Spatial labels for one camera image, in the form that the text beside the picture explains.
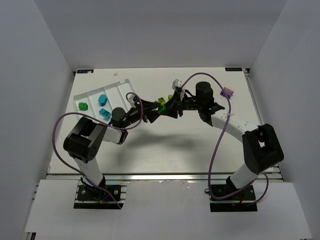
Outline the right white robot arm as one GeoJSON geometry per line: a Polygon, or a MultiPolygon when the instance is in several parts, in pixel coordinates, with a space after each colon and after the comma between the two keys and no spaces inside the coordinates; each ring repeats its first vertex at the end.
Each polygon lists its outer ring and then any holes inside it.
{"type": "Polygon", "coordinates": [[[226,180],[224,196],[214,195],[211,186],[209,194],[214,200],[225,200],[248,188],[259,175],[284,160],[284,153],[274,128],[266,123],[257,125],[242,120],[215,102],[214,91],[208,82],[195,86],[195,95],[188,97],[180,80],[172,88],[173,96],[159,107],[158,113],[172,118],[181,117],[184,110],[198,111],[200,119],[208,125],[221,129],[242,143],[244,163],[226,180]]]}

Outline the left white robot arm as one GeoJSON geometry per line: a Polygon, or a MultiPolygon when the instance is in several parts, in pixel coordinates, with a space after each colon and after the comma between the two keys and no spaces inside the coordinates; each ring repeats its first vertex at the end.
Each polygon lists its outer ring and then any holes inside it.
{"type": "Polygon", "coordinates": [[[63,149],[72,157],[81,172],[84,189],[95,200],[108,195],[106,180],[101,173],[96,155],[102,142],[117,145],[124,143],[128,129],[135,123],[153,123],[167,109],[159,102],[149,102],[133,98],[133,107],[125,111],[116,107],[112,112],[101,110],[107,114],[108,125],[100,123],[88,116],[82,116],[63,142],[63,149]]]}

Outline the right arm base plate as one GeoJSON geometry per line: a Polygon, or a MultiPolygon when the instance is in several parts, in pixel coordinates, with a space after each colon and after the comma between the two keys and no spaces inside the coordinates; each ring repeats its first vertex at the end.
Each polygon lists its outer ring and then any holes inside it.
{"type": "Polygon", "coordinates": [[[257,212],[256,195],[253,186],[226,199],[214,199],[209,197],[211,213],[244,213],[257,212]]]}

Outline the green wedge lego brick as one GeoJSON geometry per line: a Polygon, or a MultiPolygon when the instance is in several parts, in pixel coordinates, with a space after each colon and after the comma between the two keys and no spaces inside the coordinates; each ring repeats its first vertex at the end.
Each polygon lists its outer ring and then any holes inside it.
{"type": "Polygon", "coordinates": [[[161,106],[159,106],[159,107],[157,108],[157,112],[158,112],[159,114],[162,114],[166,109],[167,109],[167,108],[166,108],[165,105],[161,105],[161,106]]]}

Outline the teal lego brick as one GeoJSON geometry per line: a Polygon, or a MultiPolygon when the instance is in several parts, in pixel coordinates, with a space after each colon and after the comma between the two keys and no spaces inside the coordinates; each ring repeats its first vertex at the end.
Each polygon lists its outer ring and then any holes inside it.
{"type": "Polygon", "coordinates": [[[103,116],[105,119],[110,119],[111,118],[111,113],[109,111],[107,111],[106,109],[102,108],[100,111],[99,111],[99,114],[101,116],[103,116]]]}

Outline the blue rounded lego brick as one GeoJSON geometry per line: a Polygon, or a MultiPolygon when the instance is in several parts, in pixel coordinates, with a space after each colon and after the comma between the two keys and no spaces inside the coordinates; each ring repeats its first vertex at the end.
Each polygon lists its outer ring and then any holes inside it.
{"type": "Polygon", "coordinates": [[[105,94],[101,94],[98,98],[98,103],[100,106],[105,106],[108,102],[108,98],[105,94]]]}

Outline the green square lego brick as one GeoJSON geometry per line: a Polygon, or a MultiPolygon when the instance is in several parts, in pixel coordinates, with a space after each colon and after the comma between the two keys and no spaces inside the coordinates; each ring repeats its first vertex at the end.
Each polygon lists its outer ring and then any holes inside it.
{"type": "Polygon", "coordinates": [[[89,109],[89,106],[88,106],[88,104],[86,102],[80,102],[78,104],[78,109],[80,111],[87,111],[89,109]]]}

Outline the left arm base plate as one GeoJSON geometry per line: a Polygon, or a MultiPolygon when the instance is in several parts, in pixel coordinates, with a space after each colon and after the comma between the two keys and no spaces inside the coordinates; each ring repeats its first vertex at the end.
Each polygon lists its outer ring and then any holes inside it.
{"type": "MultiPolygon", "coordinates": [[[[127,187],[125,185],[106,185],[106,189],[122,208],[126,198],[127,187]]],[[[92,187],[88,188],[83,184],[79,184],[73,208],[83,210],[120,210],[116,202],[105,191],[95,191],[92,187]]]]}

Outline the purple lego brick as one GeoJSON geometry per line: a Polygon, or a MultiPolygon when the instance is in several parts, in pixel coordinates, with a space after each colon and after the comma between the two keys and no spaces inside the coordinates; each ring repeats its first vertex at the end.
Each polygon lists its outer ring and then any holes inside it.
{"type": "Polygon", "coordinates": [[[227,99],[230,99],[234,94],[234,91],[227,88],[227,87],[224,87],[221,91],[220,91],[220,95],[227,98],[227,99]]]}

